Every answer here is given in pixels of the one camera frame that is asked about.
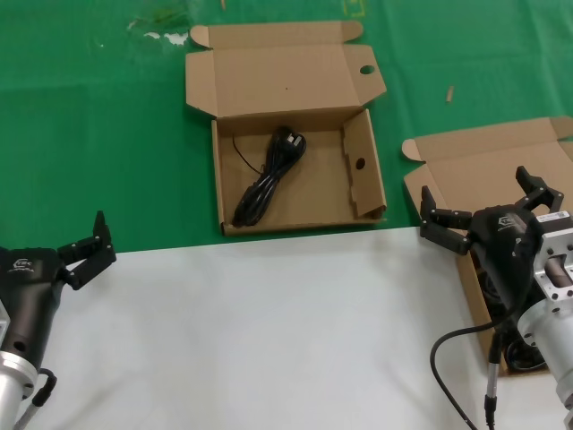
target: box lid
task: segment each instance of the box lid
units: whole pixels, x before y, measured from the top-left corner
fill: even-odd
[[[406,175],[406,187],[417,209],[428,185],[439,207],[478,211],[523,197],[515,174],[525,166],[563,192],[562,208],[573,211],[573,142],[559,142],[571,135],[573,118],[561,116],[408,139],[404,155],[425,164]]]
[[[357,108],[386,86],[358,21],[195,26],[210,50],[185,59],[187,104],[219,118]]]

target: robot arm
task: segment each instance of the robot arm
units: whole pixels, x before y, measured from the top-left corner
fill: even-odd
[[[473,215],[436,208],[427,187],[422,190],[420,235],[458,254],[474,252],[513,319],[523,340],[538,347],[553,377],[557,393],[567,410],[573,407],[573,219],[559,211],[563,194],[549,188],[526,169],[517,169],[516,179],[526,194],[514,204],[495,206]],[[540,205],[548,215],[536,217]],[[466,235],[449,228],[466,230]],[[493,322],[503,323],[506,318]],[[497,366],[492,357],[499,348],[492,344],[486,411],[495,409],[492,387]],[[573,430],[573,410],[565,419]]]
[[[73,271],[66,269],[82,260]],[[41,364],[64,284],[80,289],[114,261],[101,211],[93,236],[58,250],[0,249],[0,430],[14,428],[20,402],[34,392],[38,373],[49,372]],[[50,391],[55,380],[48,375]],[[49,391],[41,392],[33,402],[36,406],[49,396]],[[19,421],[17,428],[23,428],[30,417],[24,414],[26,422]]]

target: green table surface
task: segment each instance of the green table surface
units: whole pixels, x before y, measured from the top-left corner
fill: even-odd
[[[184,102],[184,56],[198,48],[144,36],[340,19],[363,23],[358,43],[388,86],[369,106],[379,228],[417,222],[405,139],[573,113],[568,0],[0,0],[0,245],[85,237],[97,209],[120,252],[344,231],[222,237],[210,119]]]

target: small wood piece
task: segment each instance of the small wood piece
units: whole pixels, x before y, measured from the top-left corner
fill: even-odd
[[[446,96],[446,103],[451,103],[451,100],[454,98],[454,86],[450,85],[448,88],[448,96]]]

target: cardboard box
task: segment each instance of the cardboard box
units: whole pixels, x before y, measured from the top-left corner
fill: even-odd
[[[428,185],[439,208],[475,212],[522,198],[515,174],[517,167],[525,166],[563,192],[561,208],[573,211],[573,142],[559,142],[572,135],[573,118],[563,116],[409,139],[402,152],[424,164],[406,176],[406,187],[418,210],[422,186]],[[537,215],[547,212],[544,207],[535,210]],[[489,322],[470,255],[458,257],[458,271],[475,324]],[[492,334],[493,330],[478,334],[486,357]],[[505,363],[501,370],[508,373]]]
[[[195,26],[210,50],[188,54],[187,104],[212,121],[218,218],[226,235],[376,223],[386,209],[376,143],[364,103],[386,91],[372,48],[345,45],[358,21]],[[281,125],[306,153],[278,184],[255,226],[234,228],[235,207],[259,175]]]

